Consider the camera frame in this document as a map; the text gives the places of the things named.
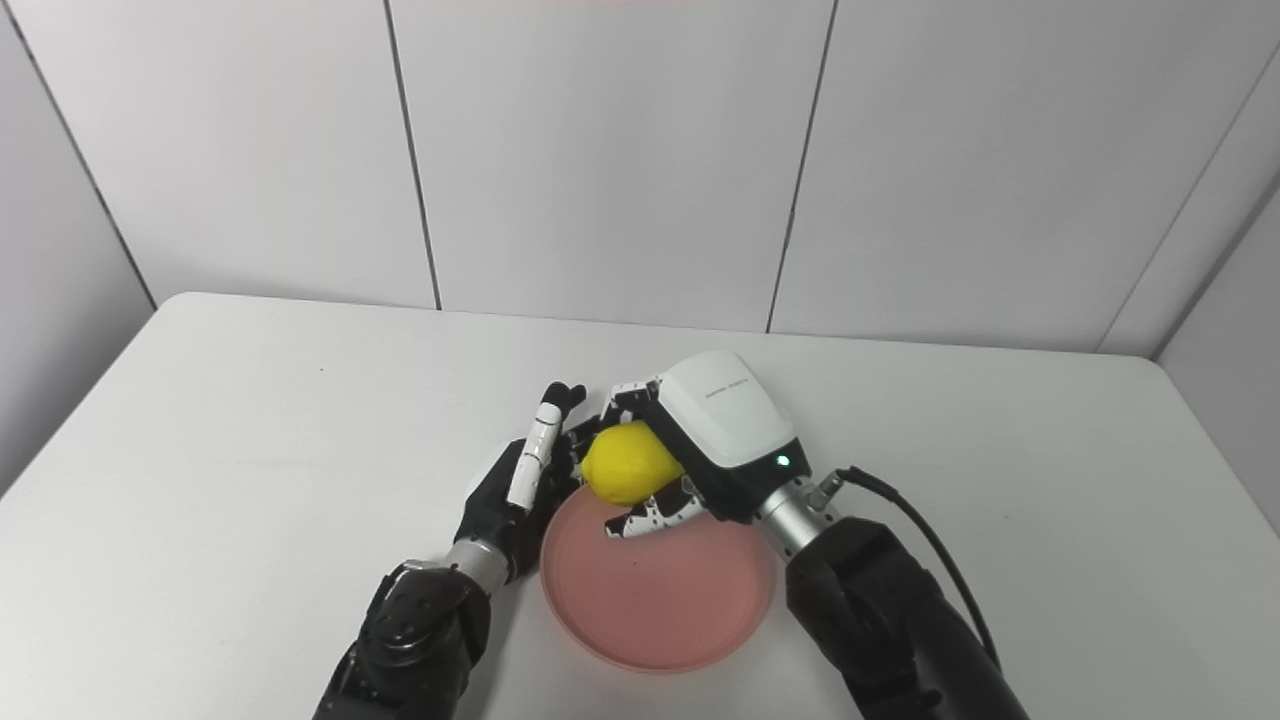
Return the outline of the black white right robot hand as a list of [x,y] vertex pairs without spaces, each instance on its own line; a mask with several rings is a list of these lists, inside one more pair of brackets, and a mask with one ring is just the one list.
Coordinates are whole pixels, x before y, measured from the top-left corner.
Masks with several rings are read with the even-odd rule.
[[632,539],[709,515],[781,536],[787,505],[812,477],[791,418],[728,350],[687,357],[643,383],[616,386],[603,428],[644,421],[682,468],[627,514],[605,521],[613,539]]

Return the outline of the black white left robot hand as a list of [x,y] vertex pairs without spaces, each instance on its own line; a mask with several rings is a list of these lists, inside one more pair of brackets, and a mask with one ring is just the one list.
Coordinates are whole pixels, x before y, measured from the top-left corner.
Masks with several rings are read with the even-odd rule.
[[581,486],[580,437],[564,421],[586,396],[550,383],[529,433],[506,445],[465,502],[445,564],[489,594],[536,566],[552,518]]

